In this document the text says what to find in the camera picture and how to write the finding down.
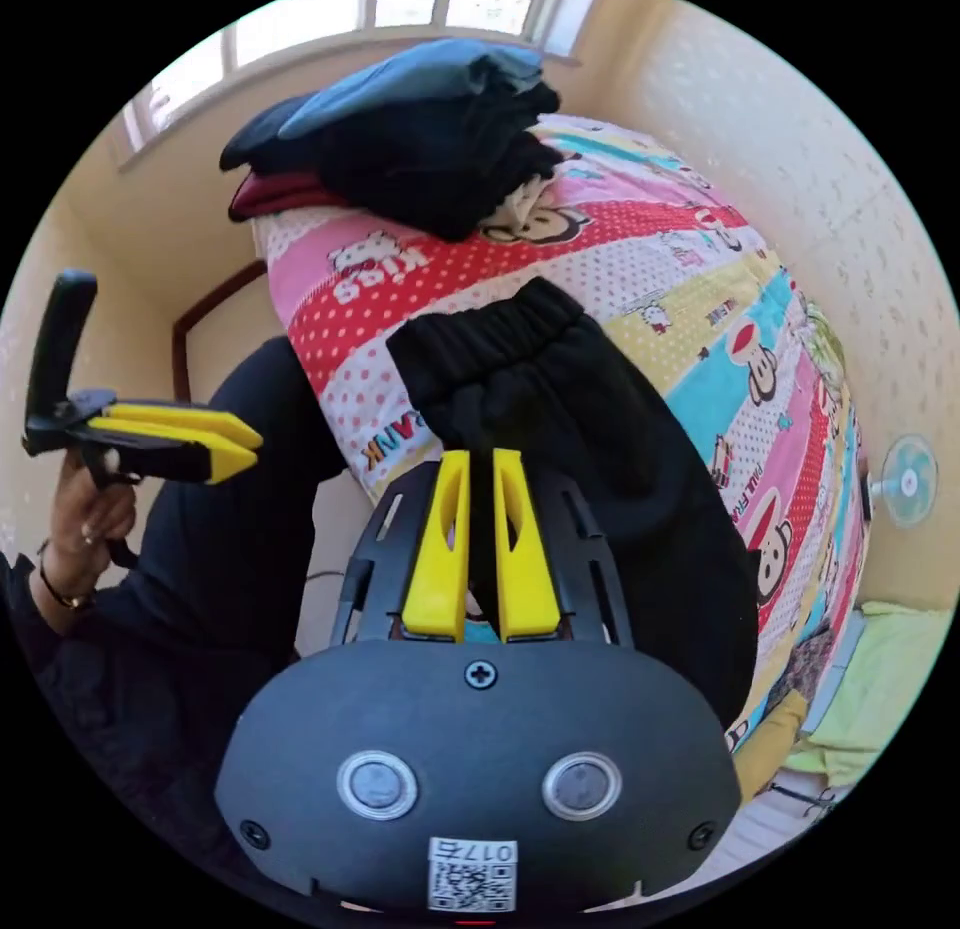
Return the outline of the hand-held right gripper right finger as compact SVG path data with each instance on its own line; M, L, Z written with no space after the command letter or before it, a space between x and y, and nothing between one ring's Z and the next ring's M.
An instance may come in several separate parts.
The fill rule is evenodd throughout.
M551 638L561 613L521 454L496 449L492 472L500 638Z

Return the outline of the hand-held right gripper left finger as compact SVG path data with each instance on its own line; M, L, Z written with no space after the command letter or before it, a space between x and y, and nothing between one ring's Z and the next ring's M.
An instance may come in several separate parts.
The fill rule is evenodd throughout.
M419 548L401 612L417 638L462 638L466 619L470 547L470 458L446 452L423 522Z

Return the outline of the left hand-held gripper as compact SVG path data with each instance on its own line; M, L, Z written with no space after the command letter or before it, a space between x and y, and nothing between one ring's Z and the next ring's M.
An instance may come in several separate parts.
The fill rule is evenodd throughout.
M146 478L217 484L253 467L262 437L236 415L205 405L124 400L105 389L27 407L23 445L36 457L76 450L95 487Z

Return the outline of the person's left hand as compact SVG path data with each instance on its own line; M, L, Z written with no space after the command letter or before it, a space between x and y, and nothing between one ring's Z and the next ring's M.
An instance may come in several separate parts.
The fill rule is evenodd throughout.
M54 590L65 598L79 598L93 591L112 562L109 544L124 541L135 521L135 490L126 484L97 488L79 454L67 452L41 557Z

